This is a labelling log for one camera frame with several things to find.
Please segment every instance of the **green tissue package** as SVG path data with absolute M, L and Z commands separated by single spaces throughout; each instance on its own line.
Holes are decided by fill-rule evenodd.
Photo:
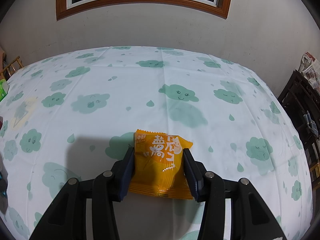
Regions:
M 4 99 L 9 90 L 9 85 L 5 79 L 0 80 L 0 101 Z

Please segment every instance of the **gray wall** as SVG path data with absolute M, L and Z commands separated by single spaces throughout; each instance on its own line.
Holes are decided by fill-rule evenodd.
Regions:
M 320 31 L 300 0 L 231 0 L 227 20 L 165 4 L 124 4 L 56 21 L 55 0 L 16 0 L 0 24 L 10 61 L 101 46 L 143 45 L 213 54 L 254 70 L 279 95 L 302 54 L 320 58 Z

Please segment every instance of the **silver screw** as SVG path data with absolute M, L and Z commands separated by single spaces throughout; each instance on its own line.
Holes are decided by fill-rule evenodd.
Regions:
M 242 178 L 240 181 L 243 185 L 248 185 L 250 183 L 249 180 L 246 178 Z
M 111 177 L 112 176 L 112 171 L 105 171 L 104 173 L 103 173 L 103 176 L 105 176 L 105 177 Z
M 214 177 L 214 173 L 213 173 L 212 171 L 207 171 L 207 172 L 205 173 L 205 176 L 206 176 L 207 178 L 213 178 L 213 177 Z
M 74 184 L 77 183 L 77 179 L 71 178 L 71 179 L 68 180 L 68 183 L 69 183 L 70 185 L 74 185 Z

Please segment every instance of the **white tablecloth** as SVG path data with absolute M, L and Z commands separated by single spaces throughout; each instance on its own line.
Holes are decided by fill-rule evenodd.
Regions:
M 212 55 L 154 47 L 75 51 L 31 64 L 0 102 L 0 216 L 28 239 L 72 177 L 93 179 L 120 160 L 136 129 L 177 134 L 224 179 L 248 178 L 298 240 L 312 216 L 297 131 L 251 70 Z M 230 239 L 227 201 L 225 239 Z M 204 205 L 129 193 L 115 203 L 121 239 L 196 239 Z

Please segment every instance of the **yellow plastic wrapper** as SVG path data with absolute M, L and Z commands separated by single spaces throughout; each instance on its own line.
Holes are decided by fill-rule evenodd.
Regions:
M 182 150 L 192 142 L 178 135 L 137 130 L 135 173 L 129 191 L 149 196 L 192 199 L 183 172 Z

